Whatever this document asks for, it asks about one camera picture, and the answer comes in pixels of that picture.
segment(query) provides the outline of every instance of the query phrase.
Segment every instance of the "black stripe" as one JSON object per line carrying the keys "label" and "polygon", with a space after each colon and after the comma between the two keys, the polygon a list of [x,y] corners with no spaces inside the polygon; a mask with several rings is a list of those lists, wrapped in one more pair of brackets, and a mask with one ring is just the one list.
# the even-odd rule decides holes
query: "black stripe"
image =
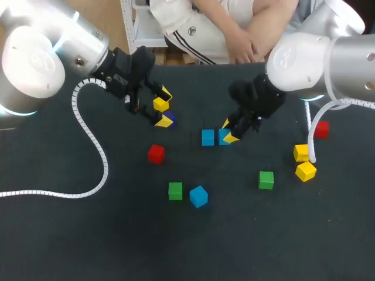
{"label": "black stripe", "polygon": [[207,60],[205,60],[204,58],[200,57],[198,54],[194,53],[192,50],[190,50],[188,47],[186,47],[186,46],[181,42],[181,40],[179,39],[179,37],[177,36],[176,32],[174,32],[173,35],[175,35],[177,41],[178,41],[183,47],[187,48],[190,52],[192,52],[195,56],[197,56],[198,58],[200,58],[201,60],[203,60],[205,63],[210,64]]}
{"label": "black stripe", "polygon": [[206,60],[208,60],[209,62],[211,62],[211,64],[216,64],[214,61],[210,60],[208,57],[202,55],[201,53],[197,52],[197,50],[195,50],[192,46],[190,46],[187,41],[180,35],[180,33],[178,33],[178,31],[176,31],[176,34],[185,42],[185,44],[187,45],[188,49],[194,51],[195,53],[199,54],[200,56],[204,57]]}

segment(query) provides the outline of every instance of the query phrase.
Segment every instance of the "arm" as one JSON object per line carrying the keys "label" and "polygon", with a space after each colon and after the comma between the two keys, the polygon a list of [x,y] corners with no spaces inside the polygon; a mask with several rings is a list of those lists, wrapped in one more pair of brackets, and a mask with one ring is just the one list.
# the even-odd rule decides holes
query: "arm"
{"label": "arm", "polygon": [[192,0],[204,15],[224,34],[232,63],[256,62],[257,48],[249,33],[240,28],[218,0]]}
{"label": "arm", "polygon": [[218,0],[193,0],[193,2],[224,35],[238,28],[236,21],[226,13]]}
{"label": "arm", "polygon": [[254,17],[251,19],[247,32],[258,47],[255,55],[262,60],[276,45],[287,28],[298,0],[266,0],[254,2]]}

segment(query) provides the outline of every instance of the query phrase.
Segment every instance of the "green block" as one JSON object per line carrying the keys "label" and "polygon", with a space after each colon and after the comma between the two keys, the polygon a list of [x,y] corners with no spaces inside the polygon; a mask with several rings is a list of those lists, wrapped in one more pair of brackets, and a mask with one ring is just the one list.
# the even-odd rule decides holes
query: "green block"
{"label": "green block", "polygon": [[169,201],[182,201],[182,183],[169,183]]}
{"label": "green block", "polygon": [[274,174],[273,172],[259,172],[259,189],[273,189]]}

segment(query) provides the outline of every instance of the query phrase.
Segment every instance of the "person's hand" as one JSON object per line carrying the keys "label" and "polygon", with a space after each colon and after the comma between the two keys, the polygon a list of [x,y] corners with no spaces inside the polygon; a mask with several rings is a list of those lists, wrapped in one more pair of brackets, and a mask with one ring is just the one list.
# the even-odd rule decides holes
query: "person's hand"
{"label": "person's hand", "polygon": [[249,33],[240,27],[225,34],[226,45],[231,63],[256,63],[255,55],[258,53],[257,47]]}

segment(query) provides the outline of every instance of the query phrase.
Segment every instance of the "blue block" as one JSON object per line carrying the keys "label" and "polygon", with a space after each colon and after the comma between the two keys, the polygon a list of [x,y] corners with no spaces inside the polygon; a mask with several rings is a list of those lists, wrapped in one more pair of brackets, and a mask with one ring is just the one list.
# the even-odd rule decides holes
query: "blue block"
{"label": "blue block", "polygon": [[223,140],[229,133],[230,129],[219,129],[219,145],[230,145],[230,143]]}
{"label": "blue block", "polygon": [[202,146],[213,146],[214,144],[214,130],[202,130]]}
{"label": "blue block", "polygon": [[196,208],[199,208],[207,204],[207,202],[209,201],[209,195],[202,186],[199,186],[190,191],[190,201]]}
{"label": "blue block", "polygon": [[170,120],[173,121],[173,124],[171,126],[169,126],[169,128],[174,128],[176,126],[176,117],[175,115],[173,114],[172,111],[166,111],[163,113],[166,117],[168,117]]}

